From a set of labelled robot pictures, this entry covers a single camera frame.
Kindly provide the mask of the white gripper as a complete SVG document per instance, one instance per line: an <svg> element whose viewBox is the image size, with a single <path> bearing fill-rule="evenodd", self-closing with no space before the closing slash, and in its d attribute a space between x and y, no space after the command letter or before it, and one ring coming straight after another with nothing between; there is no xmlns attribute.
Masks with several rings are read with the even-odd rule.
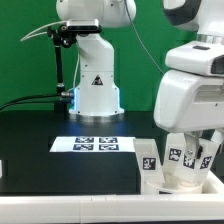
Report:
<svg viewBox="0 0 224 224"><path fill-rule="evenodd" d="M202 130L224 127L224 45L192 41L169 50L165 64L154 120L168 132L185 132L186 156L199 159ZM211 140L222 144L224 131Z"/></svg>

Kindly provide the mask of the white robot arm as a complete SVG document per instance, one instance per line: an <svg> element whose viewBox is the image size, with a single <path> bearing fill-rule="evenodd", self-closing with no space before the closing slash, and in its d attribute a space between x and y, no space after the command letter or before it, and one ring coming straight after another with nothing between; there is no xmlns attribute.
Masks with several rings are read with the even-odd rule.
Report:
<svg viewBox="0 0 224 224"><path fill-rule="evenodd" d="M224 0L162 0L170 24L195 31L197 39L168 51L154 120L171 133L224 128ZM102 28L132 23L134 0L57 0L65 30L79 44L81 80L70 113L84 117L122 114L114 84L114 50Z"/></svg>

